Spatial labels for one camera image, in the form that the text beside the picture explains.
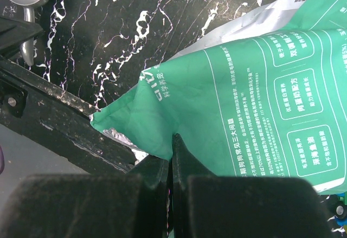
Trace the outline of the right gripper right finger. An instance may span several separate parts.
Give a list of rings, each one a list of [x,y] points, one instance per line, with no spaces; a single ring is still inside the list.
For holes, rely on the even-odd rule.
[[[174,237],[337,237],[322,201],[298,178],[218,177],[172,140]]]

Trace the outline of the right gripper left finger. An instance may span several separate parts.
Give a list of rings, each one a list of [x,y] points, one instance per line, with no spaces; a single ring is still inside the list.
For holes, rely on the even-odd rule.
[[[125,174],[32,175],[10,195],[1,237],[166,237],[169,162]]]

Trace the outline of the teal dog food bag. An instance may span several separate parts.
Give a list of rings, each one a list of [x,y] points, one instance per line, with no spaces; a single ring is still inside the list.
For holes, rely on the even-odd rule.
[[[278,0],[220,27],[92,115],[169,160],[179,134],[211,172],[346,192],[346,0]]]

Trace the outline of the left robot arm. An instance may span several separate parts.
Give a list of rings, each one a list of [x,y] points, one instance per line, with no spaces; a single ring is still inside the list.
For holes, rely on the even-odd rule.
[[[42,34],[43,29],[39,24],[1,16],[1,56],[14,56],[22,43]]]

